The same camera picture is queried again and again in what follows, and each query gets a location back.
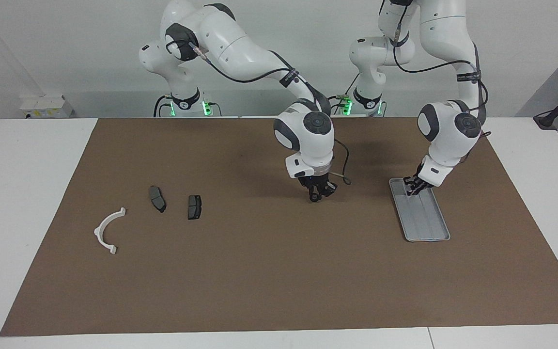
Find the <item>silver metal tray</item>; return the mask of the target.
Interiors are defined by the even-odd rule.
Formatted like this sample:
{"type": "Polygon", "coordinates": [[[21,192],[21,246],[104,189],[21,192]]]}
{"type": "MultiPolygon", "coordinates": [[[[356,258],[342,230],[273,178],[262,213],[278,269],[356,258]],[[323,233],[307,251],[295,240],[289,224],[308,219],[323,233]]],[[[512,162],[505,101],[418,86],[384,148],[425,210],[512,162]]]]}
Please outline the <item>silver metal tray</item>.
{"type": "Polygon", "coordinates": [[[389,186],[405,240],[450,240],[451,234],[432,188],[408,196],[403,179],[398,177],[390,179],[389,186]]]}

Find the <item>brown table mat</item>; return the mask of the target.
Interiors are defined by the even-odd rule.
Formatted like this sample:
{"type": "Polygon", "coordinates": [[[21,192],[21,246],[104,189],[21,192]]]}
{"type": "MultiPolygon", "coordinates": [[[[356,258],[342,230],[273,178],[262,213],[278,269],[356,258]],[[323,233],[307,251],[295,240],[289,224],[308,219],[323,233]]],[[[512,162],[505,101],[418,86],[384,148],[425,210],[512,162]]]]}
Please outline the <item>brown table mat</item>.
{"type": "Polygon", "coordinates": [[[352,185],[312,203],[271,119],[98,121],[0,335],[558,323],[558,260],[487,140],[435,190],[451,238],[411,243],[389,180],[416,122],[334,124],[352,185]],[[93,231],[121,207],[112,255],[93,231]]]}

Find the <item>elongated dark grey brake pad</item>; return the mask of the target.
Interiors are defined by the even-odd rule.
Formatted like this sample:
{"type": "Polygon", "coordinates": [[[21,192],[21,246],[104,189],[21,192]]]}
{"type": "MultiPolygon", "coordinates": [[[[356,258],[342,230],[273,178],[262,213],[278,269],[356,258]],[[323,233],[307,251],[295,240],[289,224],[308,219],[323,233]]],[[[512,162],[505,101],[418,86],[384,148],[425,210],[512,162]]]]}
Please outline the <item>elongated dark grey brake pad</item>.
{"type": "Polygon", "coordinates": [[[159,187],[151,186],[149,188],[149,199],[156,210],[158,210],[161,213],[165,212],[167,203],[159,187]]]}

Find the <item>white semicircular plastic bracket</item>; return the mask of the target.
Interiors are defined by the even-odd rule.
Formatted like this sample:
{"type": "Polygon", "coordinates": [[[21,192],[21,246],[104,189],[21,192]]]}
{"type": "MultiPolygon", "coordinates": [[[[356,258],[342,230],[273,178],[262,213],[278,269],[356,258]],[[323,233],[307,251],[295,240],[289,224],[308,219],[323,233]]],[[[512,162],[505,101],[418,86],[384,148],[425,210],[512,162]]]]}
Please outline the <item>white semicircular plastic bracket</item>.
{"type": "Polygon", "coordinates": [[[110,215],[106,216],[93,231],[93,234],[96,236],[96,239],[99,242],[99,244],[102,247],[106,248],[112,255],[115,255],[117,253],[117,247],[113,244],[106,243],[106,241],[104,240],[104,232],[108,224],[110,224],[115,219],[124,217],[125,215],[126,215],[126,208],[121,207],[120,210],[118,210],[117,212],[113,212],[110,215]]]}

